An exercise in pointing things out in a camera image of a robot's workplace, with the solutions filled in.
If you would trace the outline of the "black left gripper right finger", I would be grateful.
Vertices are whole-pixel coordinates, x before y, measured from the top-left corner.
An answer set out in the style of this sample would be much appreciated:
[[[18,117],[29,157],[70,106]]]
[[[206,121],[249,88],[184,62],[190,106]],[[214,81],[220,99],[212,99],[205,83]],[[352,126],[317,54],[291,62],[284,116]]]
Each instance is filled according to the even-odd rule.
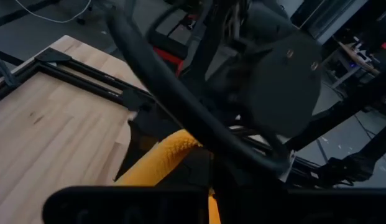
[[[299,162],[288,181],[263,170],[213,161],[213,189],[220,223],[386,223],[386,188],[354,187],[374,162],[357,154],[323,166]]]

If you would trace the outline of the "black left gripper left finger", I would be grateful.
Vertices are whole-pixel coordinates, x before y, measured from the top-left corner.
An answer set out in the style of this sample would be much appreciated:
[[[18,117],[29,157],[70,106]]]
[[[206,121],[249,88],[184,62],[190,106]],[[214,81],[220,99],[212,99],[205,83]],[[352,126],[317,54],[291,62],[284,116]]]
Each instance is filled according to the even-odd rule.
[[[207,223],[210,153],[191,151],[155,187],[72,185],[50,195],[44,223]]]

